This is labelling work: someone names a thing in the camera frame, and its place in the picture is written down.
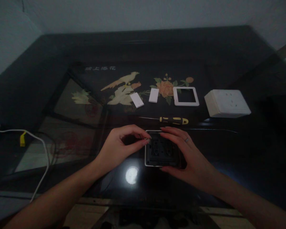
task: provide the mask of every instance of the yellow screwdriver handle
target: yellow screwdriver handle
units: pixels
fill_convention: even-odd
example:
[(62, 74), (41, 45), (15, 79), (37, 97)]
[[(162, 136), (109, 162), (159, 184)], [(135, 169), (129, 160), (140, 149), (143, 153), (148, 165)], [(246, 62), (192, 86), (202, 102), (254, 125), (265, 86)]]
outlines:
[(179, 117), (174, 117), (174, 118), (160, 117), (160, 122), (168, 122), (176, 125), (186, 125), (188, 124), (188, 119)]

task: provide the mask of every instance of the white wall socket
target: white wall socket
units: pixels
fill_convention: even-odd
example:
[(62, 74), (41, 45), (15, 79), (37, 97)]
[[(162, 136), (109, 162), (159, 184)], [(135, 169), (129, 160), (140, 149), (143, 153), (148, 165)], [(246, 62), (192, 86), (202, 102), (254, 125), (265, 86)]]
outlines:
[(251, 114), (239, 90), (212, 90), (206, 96), (210, 117), (238, 118)]

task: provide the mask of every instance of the orange flower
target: orange flower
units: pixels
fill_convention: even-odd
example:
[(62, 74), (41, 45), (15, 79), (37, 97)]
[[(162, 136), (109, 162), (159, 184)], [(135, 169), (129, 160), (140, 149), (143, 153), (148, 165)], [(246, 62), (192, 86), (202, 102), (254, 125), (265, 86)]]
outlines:
[(157, 88), (159, 88), (159, 93), (163, 96), (163, 98), (167, 96), (173, 96), (173, 84), (169, 81), (161, 81), (161, 83), (156, 83)]
[(192, 77), (187, 77), (185, 81), (188, 83), (193, 83), (194, 79)]

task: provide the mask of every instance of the hand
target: hand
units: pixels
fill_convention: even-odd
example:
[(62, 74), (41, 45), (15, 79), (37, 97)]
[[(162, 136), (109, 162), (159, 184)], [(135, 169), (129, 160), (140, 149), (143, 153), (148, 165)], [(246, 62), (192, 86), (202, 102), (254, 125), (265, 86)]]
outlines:
[(174, 127), (165, 127), (161, 130), (165, 133), (160, 133), (160, 135), (176, 143), (187, 161), (187, 167), (184, 170), (165, 166), (162, 167), (162, 171), (215, 195), (222, 174), (197, 149), (188, 133)]
[[(122, 139), (127, 135), (134, 135), (140, 140), (131, 145), (125, 145), (122, 142)], [(100, 153), (93, 162), (99, 164), (99, 168), (102, 170), (102, 175), (104, 175), (121, 164), (126, 157), (137, 152), (143, 146), (148, 144), (150, 138), (150, 135), (145, 130), (136, 125), (112, 129)]]

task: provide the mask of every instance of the painted bird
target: painted bird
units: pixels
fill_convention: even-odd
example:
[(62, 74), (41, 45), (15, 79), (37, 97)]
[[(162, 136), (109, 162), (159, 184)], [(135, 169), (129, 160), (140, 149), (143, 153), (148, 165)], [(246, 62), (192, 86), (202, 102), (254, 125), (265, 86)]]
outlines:
[(134, 78), (138, 74), (139, 74), (139, 72), (132, 72), (132, 73), (130, 73), (130, 75), (123, 76), (123, 77), (119, 78), (118, 80), (114, 81), (113, 83), (109, 84), (108, 86), (104, 87), (101, 91), (103, 91), (107, 88), (114, 88), (115, 86), (117, 86), (123, 82), (125, 83), (125, 86), (126, 86), (130, 81), (134, 80)]

